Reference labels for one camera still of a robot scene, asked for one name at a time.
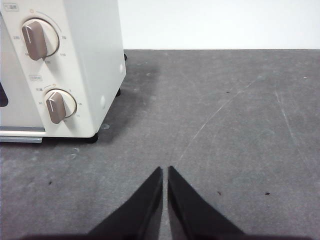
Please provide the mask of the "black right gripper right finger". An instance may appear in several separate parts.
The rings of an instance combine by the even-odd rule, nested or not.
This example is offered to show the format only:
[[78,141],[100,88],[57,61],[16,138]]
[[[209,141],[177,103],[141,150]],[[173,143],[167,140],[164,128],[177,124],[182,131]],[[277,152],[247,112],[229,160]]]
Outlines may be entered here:
[[243,237],[246,234],[208,204],[173,167],[168,167],[170,217],[186,237]]

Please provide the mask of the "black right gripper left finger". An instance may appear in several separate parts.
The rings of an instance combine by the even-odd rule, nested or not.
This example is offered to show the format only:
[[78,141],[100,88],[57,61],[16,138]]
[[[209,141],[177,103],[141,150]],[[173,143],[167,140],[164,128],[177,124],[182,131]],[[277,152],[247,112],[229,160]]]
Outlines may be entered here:
[[133,195],[94,227],[90,237],[158,237],[163,209],[163,170],[157,167]]

